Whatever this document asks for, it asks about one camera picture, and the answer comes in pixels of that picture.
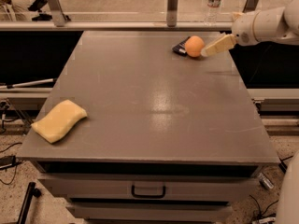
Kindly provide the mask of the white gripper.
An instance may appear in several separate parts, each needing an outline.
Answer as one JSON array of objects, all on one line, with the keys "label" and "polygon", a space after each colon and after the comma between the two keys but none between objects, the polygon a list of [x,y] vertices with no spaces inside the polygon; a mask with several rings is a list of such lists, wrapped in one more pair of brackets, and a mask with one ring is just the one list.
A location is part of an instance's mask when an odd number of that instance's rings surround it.
[{"label": "white gripper", "polygon": [[209,57],[218,53],[232,49],[236,42],[240,46],[253,46],[258,43],[254,34],[254,22],[257,13],[254,11],[248,13],[232,13],[232,33],[229,35],[220,35],[216,40],[208,43],[202,49],[201,55]]}]

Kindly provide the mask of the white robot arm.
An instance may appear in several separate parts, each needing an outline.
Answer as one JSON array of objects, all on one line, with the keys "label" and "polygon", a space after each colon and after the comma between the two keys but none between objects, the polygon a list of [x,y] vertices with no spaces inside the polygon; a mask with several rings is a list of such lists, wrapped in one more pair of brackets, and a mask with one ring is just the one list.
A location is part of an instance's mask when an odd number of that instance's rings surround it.
[{"label": "white robot arm", "polygon": [[232,33],[205,45],[201,55],[208,57],[235,45],[245,47],[262,42],[299,45],[299,0],[291,0],[285,7],[242,13],[233,22]]}]

